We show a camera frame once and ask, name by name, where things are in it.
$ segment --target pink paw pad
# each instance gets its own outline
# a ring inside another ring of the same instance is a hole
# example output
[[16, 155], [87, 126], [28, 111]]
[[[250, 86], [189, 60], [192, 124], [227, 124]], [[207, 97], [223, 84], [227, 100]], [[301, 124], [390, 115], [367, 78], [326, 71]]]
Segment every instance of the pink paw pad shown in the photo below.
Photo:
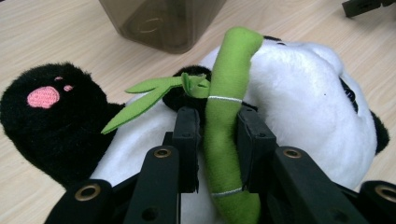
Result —
[[59, 92], [51, 86], [40, 87], [27, 96], [27, 103], [31, 107], [51, 108], [60, 99]]

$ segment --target brown plastic container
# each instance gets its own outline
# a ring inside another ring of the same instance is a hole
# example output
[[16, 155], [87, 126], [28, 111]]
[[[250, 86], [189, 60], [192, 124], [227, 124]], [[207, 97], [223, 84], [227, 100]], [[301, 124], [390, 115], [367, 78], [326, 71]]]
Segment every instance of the brown plastic container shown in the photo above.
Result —
[[169, 53], [190, 50], [225, 0], [99, 0], [117, 32]]

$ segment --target wooden table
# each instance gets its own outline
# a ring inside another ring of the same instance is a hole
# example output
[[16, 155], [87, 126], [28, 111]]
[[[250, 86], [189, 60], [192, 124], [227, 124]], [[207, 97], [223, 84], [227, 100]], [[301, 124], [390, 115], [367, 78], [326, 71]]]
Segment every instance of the wooden table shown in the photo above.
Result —
[[[126, 88], [198, 63], [220, 44], [227, 29], [241, 25], [264, 35], [335, 49], [394, 138], [396, 6], [348, 19], [341, 4], [341, 0], [228, 0], [192, 50], [172, 55], [122, 38], [98, 1], [6, 0], [0, 2], [0, 91], [33, 66], [69, 61], [92, 72], [109, 102], [123, 103], [131, 97], [124, 93]], [[0, 134], [0, 223], [42, 223], [64, 190]], [[392, 140], [365, 179], [396, 183], [395, 170]]]

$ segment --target panda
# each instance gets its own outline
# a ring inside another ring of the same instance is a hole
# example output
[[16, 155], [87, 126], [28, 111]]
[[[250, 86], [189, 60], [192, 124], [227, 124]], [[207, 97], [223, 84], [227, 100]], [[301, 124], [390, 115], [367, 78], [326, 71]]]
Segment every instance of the panda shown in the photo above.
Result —
[[[175, 76], [206, 74], [210, 80], [218, 52], [214, 49]], [[244, 104], [257, 110], [277, 143], [305, 150], [333, 182], [356, 188], [389, 135], [336, 53], [315, 43], [266, 36], [251, 59], [249, 74]], [[205, 125], [206, 99], [190, 98], [175, 88], [140, 117], [103, 137], [97, 133], [125, 105], [109, 104], [92, 83], [88, 73], [70, 63], [49, 64], [22, 74], [5, 91], [0, 106], [0, 120], [17, 150], [66, 188], [86, 178], [116, 186], [139, 173], [146, 153], [173, 131], [176, 111], [184, 105], [197, 109]], [[29, 96], [38, 100], [29, 101]], [[208, 191], [201, 153], [198, 162], [200, 190], [182, 194], [181, 223], [224, 223]]]

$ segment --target stuffed animal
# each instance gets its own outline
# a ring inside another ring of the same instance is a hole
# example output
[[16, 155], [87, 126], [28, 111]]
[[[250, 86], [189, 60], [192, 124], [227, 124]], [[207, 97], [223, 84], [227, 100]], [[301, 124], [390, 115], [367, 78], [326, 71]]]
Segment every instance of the stuffed animal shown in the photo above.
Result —
[[[177, 76], [205, 74], [210, 80], [218, 52]], [[139, 94], [127, 105], [145, 96]], [[257, 107], [279, 145], [304, 149], [332, 181], [351, 189], [389, 141], [341, 60], [318, 44], [265, 37], [251, 58], [243, 101]], [[206, 99], [194, 99], [177, 87], [116, 134], [102, 136], [124, 105], [109, 104], [89, 75], [72, 64], [47, 64], [23, 73], [5, 91], [0, 119], [21, 154], [65, 187], [89, 177], [114, 186], [137, 174], [146, 152], [173, 130], [175, 110], [189, 105], [204, 117], [205, 104]], [[199, 164], [200, 191], [182, 195], [181, 221], [222, 223], [202, 154]]]

